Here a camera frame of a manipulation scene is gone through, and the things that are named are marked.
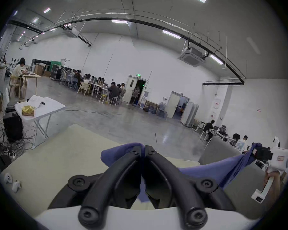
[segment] black shirt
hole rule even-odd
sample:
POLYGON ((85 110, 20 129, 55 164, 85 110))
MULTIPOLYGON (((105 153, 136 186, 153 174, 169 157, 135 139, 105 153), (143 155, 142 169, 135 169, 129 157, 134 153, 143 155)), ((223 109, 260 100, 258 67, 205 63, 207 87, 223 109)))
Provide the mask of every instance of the black shirt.
POLYGON ((212 123, 209 122, 209 123, 206 124, 206 126, 204 128, 204 132, 206 132, 207 130, 210 130, 212 128, 213 128, 213 125, 212 125, 212 123))

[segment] small white device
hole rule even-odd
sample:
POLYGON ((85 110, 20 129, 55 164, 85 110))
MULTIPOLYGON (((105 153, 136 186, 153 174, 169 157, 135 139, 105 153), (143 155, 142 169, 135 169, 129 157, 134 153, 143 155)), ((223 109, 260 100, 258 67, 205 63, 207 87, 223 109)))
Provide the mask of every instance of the small white device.
POLYGON ((5 182, 5 184, 6 183, 13 183, 13 178, 12 178, 12 176, 9 173, 6 173, 4 175, 4 182, 5 182))
MULTIPOLYGON (((267 173, 271 173, 273 171, 279 171, 280 175, 286 170, 288 167, 288 149, 283 149, 279 147, 279 139, 275 137, 274 139, 274 147, 270 150, 273 153, 270 166, 267 169, 267 173)), ((258 203, 262 203, 269 192, 271 185, 273 183, 274 178, 270 177, 267 184, 265 185, 262 192, 258 189, 255 190, 253 195, 251 196, 252 199, 256 200, 258 203)))
POLYGON ((13 183, 13 187, 12 187, 13 192, 17 193, 18 188, 21 188, 21 185, 20 185, 20 182, 16 180, 13 183))

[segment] poster on wall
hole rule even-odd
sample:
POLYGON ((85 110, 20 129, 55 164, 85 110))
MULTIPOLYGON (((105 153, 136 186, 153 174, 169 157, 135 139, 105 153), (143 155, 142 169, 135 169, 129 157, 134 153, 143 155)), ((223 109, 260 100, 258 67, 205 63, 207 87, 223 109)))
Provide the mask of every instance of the poster on wall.
POLYGON ((215 99, 214 101, 214 109, 219 109, 221 99, 215 99))

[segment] paper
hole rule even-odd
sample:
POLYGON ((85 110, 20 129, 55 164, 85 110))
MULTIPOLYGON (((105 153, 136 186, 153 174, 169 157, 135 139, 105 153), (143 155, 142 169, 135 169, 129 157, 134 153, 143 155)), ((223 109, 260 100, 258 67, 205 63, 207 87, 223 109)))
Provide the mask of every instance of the paper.
POLYGON ((38 108, 43 101, 43 97, 32 95, 32 97, 28 101, 28 105, 38 108))

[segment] white door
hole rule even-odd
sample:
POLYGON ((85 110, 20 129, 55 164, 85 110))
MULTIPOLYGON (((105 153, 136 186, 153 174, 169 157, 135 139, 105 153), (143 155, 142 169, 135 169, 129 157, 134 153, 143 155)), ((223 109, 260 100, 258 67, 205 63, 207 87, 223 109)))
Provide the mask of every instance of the white door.
POLYGON ((179 95, 176 95, 174 93, 171 94, 169 101, 167 102, 166 107, 165 107, 165 111, 167 111, 168 118, 173 117, 176 107, 178 105, 179 99, 180 99, 179 95))
POLYGON ((125 87, 126 93, 124 94, 123 101, 128 103, 130 102, 132 97, 132 91, 134 90, 137 81, 138 81, 137 78, 129 76, 125 87))

